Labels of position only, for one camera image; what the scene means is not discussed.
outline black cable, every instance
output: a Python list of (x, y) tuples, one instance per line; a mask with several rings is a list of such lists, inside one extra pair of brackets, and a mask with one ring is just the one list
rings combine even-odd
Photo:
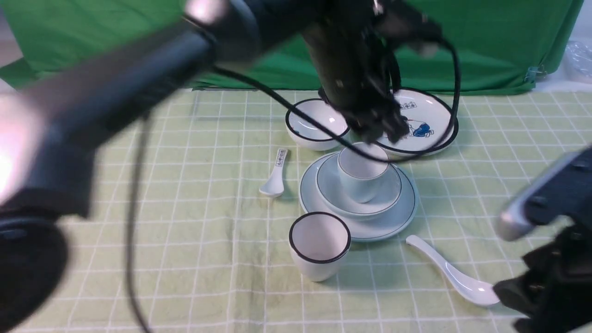
[(146, 155), (146, 146), (150, 129), (152, 128), (152, 118), (150, 113), (146, 113), (142, 118), (142, 133), (140, 135), (139, 146), (136, 152), (136, 164), (132, 174), (132, 181), (130, 184), (130, 205), (127, 210), (127, 224), (126, 224), (126, 288), (128, 294), (128, 301), (137, 323), (144, 333), (152, 333), (148, 323), (141, 313), (140, 305), (136, 298), (136, 288), (134, 286), (134, 230), (136, 227), (138, 192), (140, 191), (140, 176), (142, 175), (142, 164), (144, 156)]
[(453, 97), (453, 101), (452, 101), (452, 108), (451, 108), (452, 112), (451, 112), (450, 120), (448, 121), (448, 126), (446, 127), (446, 130), (444, 131), (444, 133), (442, 134), (440, 139), (438, 139), (438, 141), (436, 141), (432, 146), (430, 146), (422, 151), (418, 151), (415, 155), (406, 156), (406, 157), (403, 157), (400, 159), (381, 159), (381, 158), (377, 158), (375, 156), (372, 156), (372, 155), (358, 149), (356, 146), (352, 145), (347, 140), (345, 140), (342, 137), (338, 136), (337, 134), (331, 132), (329, 129), (327, 129), (322, 124), (317, 122), (315, 119), (311, 118), (310, 116), (308, 116), (305, 113), (303, 113), (302, 111), (300, 111), (297, 107), (295, 107), (293, 104), (288, 102), (284, 97), (280, 96), (277, 92), (272, 90), (270, 87), (267, 87), (266, 85), (262, 84), (261, 82), (259, 82), (257, 80), (254, 80), (246, 75), (242, 75), (240, 73), (236, 73), (236, 72), (229, 71), (227, 69), (223, 69), (223, 68), (219, 68), (219, 67), (214, 68), (214, 73), (216, 73), (218, 75), (226, 76), (227, 78), (235, 79), (235, 80), (240, 81), (244, 84), (248, 84), (251, 87), (254, 87), (258, 90), (261, 90), (262, 92), (269, 95), (271, 98), (275, 99), (278, 103), (282, 104), (282, 106), (284, 106), (285, 108), (287, 108), (291, 112), (295, 113), (296, 115), (298, 115), (299, 117), (301, 117), (305, 121), (309, 122), (314, 127), (323, 131), (326, 135), (328, 135), (332, 139), (336, 140), (337, 142), (341, 143), (343, 146), (347, 147), (348, 149), (351, 149), (352, 151), (354, 151), (355, 153), (357, 153), (358, 155), (360, 155), (366, 159), (370, 159), (372, 161), (382, 162), (382, 163), (403, 163), (403, 162), (412, 161), (414, 159), (418, 159), (418, 158), (422, 157), (423, 155), (429, 153), (433, 148), (441, 145), (446, 140), (448, 134), (453, 130), (454, 124), (456, 122), (456, 117), (458, 114), (458, 105), (459, 105), (460, 97), (461, 97), (460, 61), (458, 59), (458, 55), (456, 54), (455, 48), (450, 44), (450, 42), (448, 42), (446, 40), (441, 40), (439, 42), (439, 44), (444, 49), (446, 49), (450, 52), (450, 54), (452, 56), (453, 66), (454, 66), (454, 97)]

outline teacup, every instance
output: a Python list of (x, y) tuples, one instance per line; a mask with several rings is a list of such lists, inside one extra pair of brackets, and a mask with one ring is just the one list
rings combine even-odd
[[(353, 145), (368, 155), (388, 159), (387, 153), (379, 146), (363, 142)], [(337, 157), (337, 173), (343, 190), (358, 203), (367, 203), (376, 196), (380, 189), (381, 177), (387, 169), (387, 163), (369, 160), (349, 148), (344, 148)]]
[(288, 238), (294, 264), (313, 282), (325, 281), (337, 274), (352, 244), (345, 222), (325, 212), (299, 217), (292, 224)]

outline plastic bag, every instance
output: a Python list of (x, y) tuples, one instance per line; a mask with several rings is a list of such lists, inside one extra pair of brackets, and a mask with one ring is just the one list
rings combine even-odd
[(573, 81), (592, 84), (592, 46), (569, 41), (565, 49), (568, 73)]

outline green backdrop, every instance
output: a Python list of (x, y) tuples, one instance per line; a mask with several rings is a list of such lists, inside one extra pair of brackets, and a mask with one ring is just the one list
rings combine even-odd
[[(557, 70), (583, 0), (409, 0), (439, 21), (458, 48), (464, 94), (517, 94), (534, 87), (531, 66)], [(185, 0), (0, 0), (24, 59), (0, 69), (15, 87), (56, 73), (179, 17)], [(403, 85), (449, 93), (451, 59), (397, 52)], [(248, 73), (276, 89), (317, 89), (303, 41), (286, 42)], [(245, 88), (215, 75), (190, 84)]]

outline plate with cartoon print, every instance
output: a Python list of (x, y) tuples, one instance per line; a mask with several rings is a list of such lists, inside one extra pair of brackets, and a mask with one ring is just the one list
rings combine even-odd
[[(401, 115), (409, 125), (409, 134), (394, 145), (386, 135), (377, 140), (378, 146), (387, 152), (407, 156), (430, 148), (446, 131), (452, 109), (440, 98), (412, 88), (400, 89), (395, 98), (401, 104)], [(426, 155), (441, 152), (449, 147), (458, 134), (458, 120), (448, 133), (446, 139), (438, 147), (428, 151)]]

